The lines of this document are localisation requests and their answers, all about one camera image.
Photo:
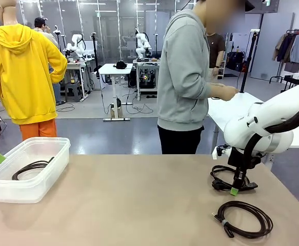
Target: clear plastic bin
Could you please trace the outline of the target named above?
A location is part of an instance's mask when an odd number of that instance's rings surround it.
[[[46,195],[69,162],[67,138],[34,137],[9,151],[0,164],[0,202],[36,203]],[[53,160],[43,169],[33,169],[11,180],[24,166],[39,160]]]

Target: standing desk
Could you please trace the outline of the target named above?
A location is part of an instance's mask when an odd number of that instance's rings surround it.
[[[130,118],[119,118],[118,117],[118,108],[117,108],[117,95],[115,88],[115,77],[121,74],[130,74],[133,64],[127,64],[125,69],[117,69],[114,67],[114,64],[105,64],[101,68],[99,68],[100,75],[111,75],[112,85],[113,85],[113,104],[114,104],[114,116],[115,118],[105,118],[104,121],[126,121],[130,120]],[[132,105],[131,102],[124,102],[122,105]]]
[[[211,186],[209,155],[74,155],[42,201],[0,203],[0,246],[295,246],[299,202],[264,165],[258,184],[236,197]],[[226,181],[231,173],[221,173]],[[274,224],[263,238],[229,238],[213,218],[231,200],[248,202]],[[258,231],[257,219],[231,208],[226,218]]]

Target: black pants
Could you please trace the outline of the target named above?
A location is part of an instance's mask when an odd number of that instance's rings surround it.
[[[201,141],[204,127],[187,132],[177,132],[158,127],[163,155],[194,155]]]

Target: hair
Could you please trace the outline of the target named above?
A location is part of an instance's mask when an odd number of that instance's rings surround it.
[[[42,19],[42,18],[40,18],[40,17],[35,18],[35,20],[34,20],[34,26],[37,27],[37,28],[41,28],[42,25],[46,25],[45,20]]]

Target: orange pants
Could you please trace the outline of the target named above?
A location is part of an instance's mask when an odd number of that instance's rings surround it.
[[[19,126],[23,141],[31,137],[57,137],[56,121],[51,119],[44,122]]]

